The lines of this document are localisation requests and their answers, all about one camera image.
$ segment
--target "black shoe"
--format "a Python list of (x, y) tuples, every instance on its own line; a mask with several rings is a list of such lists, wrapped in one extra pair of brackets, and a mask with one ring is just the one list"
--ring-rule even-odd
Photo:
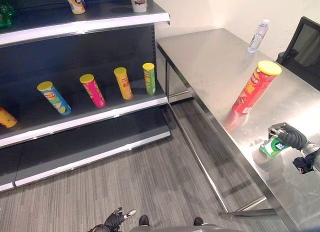
[(142, 215), (139, 219), (139, 226), (150, 226), (149, 218), (146, 215)]
[(194, 226), (201, 226), (204, 223), (204, 220), (200, 217), (194, 219), (193, 225)]

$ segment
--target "water bottle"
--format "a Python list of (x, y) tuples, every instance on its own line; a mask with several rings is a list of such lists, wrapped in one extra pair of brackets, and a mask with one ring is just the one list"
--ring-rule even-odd
[(256, 28), (256, 31), (253, 35), (253, 38), (250, 42), (250, 45), (248, 47), (248, 51), (250, 53), (255, 53), (262, 41), (262, 39), (265, 37), (265, 34), (267, 33), (267, 30), (269, 29), (269, 20), (264, 19), (261, 24), (259, 24), (258, 28)]

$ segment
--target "red pringles can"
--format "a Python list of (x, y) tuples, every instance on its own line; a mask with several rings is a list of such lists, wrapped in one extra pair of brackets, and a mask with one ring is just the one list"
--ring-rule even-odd
[(233, 110), (240, 115), (246, 115), (265, 92), (271, 81), (281, 72), (281, 67), (276, 63), (268, 60), (259, 61), (257, 68), (234, 102)]

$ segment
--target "gray carpet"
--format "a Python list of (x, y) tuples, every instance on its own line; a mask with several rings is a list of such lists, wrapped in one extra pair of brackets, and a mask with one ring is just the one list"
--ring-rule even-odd
[[(224, 151), (194, 101), (174, 105), (205, 166), (230, 209), (261, 192)], [(1, 232), (86, 232), (118, 206), (137, 209), (122, 229), (128, 232), (147, 214), (154, 228), (207, 223), (244, 232), (287, 231), (280, 220), (227, 220), (171, 114), (164, 111), (172, 137), (16, 190), (0, 194)], [(267, 208), (268, 203), (259, 205)]]

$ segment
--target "pink chip can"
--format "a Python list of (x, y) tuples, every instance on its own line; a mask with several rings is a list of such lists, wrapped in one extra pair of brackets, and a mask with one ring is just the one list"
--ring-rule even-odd
[(89, 94), (91, 100), (93, 101), (94, 105), (98, 108), (104, 107), (107, 105), (96, 81), (92, 74), (87, 73), (80, 77), (80, 82), (82, 83), (83, 87)]

